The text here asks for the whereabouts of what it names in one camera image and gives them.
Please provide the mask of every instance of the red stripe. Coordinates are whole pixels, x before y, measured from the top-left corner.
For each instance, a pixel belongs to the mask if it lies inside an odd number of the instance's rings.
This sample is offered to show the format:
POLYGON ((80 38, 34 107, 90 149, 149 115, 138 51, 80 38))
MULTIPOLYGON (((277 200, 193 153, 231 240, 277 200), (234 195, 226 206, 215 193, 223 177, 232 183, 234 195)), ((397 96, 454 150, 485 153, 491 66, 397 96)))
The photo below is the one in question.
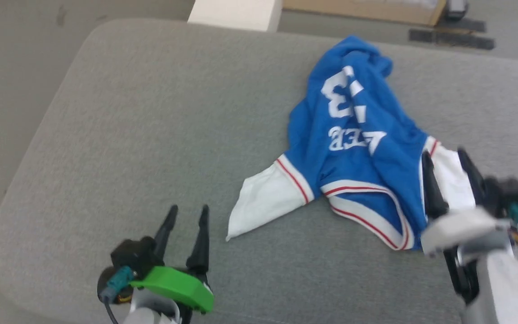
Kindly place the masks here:
POLYGON ((305 191, 303 190, 303 188, 301 187, 301 185, 299 184, 299 182, 297 181, 297 179, 291 174, 291 172, 289 172, 289 170, 287 170, 287 168, 285 168, 285 166, 281 163, 281 161, 279 159, 275 160, 277 163, 279 163, 279 165, 281 166, 281 168, 283 169, 283 171, 285 171, 292 179, 293 179, 293 182, 295 182, 295 184, 297 185, 297 187, 299 188, 299 190, 301 190, 301 193, 303 195, 303 198, 305 199, 305 203, 308 203, 309 202, 309 199, 307 198, 307 195, 305 193, 305 191))
POLYGON ((325 196, 327 196, 327 195, 330 195, 332 193, 336 193, 337 191, 341 191, 341 190, 344 190, 344 189, 355 189, 355 190, 372 189, 372 190, 382 191, 384 193, 387 192, 385 189, 374 188, 374 187, 339 187, 339 188, 331 189, 331 190, 325 192, 324 194, 325 194, 325 196))
POLYGON ((373 226, 371 223, 369 223, 368 221, 366 221, 364 218, 360 217, 360 216, 357 216, 355 214, 352 214, 352 213, 348 213, 347 211, 342 211, 341 209, 339 208, 335 208, 333 206, 331 206, 331 208, 336 211, 336 212, 340 212, 341 214, 344 214, 344 215, 347 215, 347 216, 351 216, 355 219, 358 219, 359 221, 361 221, 362 223, 364 223, 365 225, 369 226, 370 228, 372 228, 377 234, 379 234, 380 236, 382 236, 393 248, 395 248, 395 250, 399 250, 399 248, 397 248, 397 246, 389 239, 389 237, 387 237, 387 235, 385 235, 385 233, 381 232, 380 230, 378 230, 378 228, 376 228, 375 226, 373 226))
POLYGON ((436 139, 435 142, 433 143, 433 147, 429 151, 430 156, 433 156, 433 154, 435 153, 435 150, 437 149, 437 144, 438 144, 438 140, 436 139))

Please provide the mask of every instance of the cardboard box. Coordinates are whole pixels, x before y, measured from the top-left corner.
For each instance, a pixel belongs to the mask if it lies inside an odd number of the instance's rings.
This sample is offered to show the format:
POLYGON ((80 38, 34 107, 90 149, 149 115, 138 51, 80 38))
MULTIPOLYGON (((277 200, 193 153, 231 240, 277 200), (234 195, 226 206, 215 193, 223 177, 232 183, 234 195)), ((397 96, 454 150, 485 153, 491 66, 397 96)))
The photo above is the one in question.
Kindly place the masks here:
POLYGON ((434 26, 446 0, 283 0, 283 8, 434 26))

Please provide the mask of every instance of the wire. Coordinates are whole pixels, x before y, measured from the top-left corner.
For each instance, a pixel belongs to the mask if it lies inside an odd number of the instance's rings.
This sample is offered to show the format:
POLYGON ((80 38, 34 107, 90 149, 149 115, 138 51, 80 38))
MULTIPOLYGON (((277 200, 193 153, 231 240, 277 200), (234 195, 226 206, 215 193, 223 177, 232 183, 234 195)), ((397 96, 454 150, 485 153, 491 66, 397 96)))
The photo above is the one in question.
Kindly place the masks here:
POLYGON ((113 311, 111 311, 111 306, 109 306, 108 298, 103 299, 103 305, 105 305, 105 309, 107 310, 107 315, 109 315, 109 318, 111 318, 111 322, 113 322, 113 324, 119 324, 119 322, 117 322, 117 319, 113 315, 113 311))

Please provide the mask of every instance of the blue jersey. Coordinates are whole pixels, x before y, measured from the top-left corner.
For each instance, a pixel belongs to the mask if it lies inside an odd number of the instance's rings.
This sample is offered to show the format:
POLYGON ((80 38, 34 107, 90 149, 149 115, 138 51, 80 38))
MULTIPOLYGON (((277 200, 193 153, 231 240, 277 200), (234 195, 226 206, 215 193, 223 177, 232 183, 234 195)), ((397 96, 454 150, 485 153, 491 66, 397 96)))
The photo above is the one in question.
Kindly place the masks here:
MULTIPOLYGON (((238 202, 234 208, 230 236, 275 218, 261 216, 241 225, 254 213, 249 197, 280 196, 285 190, 297 193, 283 198, 294 199, 287 209, 325 195, 335 213, 357 221, 391 248, 420 248, 427 224, 421 154, 433 154, 438 142, 397 102, 385 82, 392 67, 375 47, 353 36, 323 55, 309 76, 306 97, 290 113, 289 150, 259 177, 284 177, 280 183, 290 185, 270 187, 266 180, 247 179, 239 199, 247 206, 238 202)), ((263 203, 282 205, 280 199, 267 197, 263 203)))

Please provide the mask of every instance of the gray floor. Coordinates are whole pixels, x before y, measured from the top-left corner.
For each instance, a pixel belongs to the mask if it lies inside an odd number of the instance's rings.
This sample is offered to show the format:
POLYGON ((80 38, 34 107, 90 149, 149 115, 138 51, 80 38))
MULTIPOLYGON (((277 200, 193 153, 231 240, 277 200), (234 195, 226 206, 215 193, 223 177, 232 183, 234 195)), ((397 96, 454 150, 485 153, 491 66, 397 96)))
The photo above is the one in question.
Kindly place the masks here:
MULTIPOLYGON (((89 32, 116 18, 186 20, 193 0, 0 0, 0 201, 72 58, 89 32)), ((487 21, 497 49, 518 58, 518 0, 472 0, 469 17, 487 21)), ((408 26, 284 12, 280 31, 406 44, 408 26)), ((0 295, 0 323, 42 323, 0 295)))

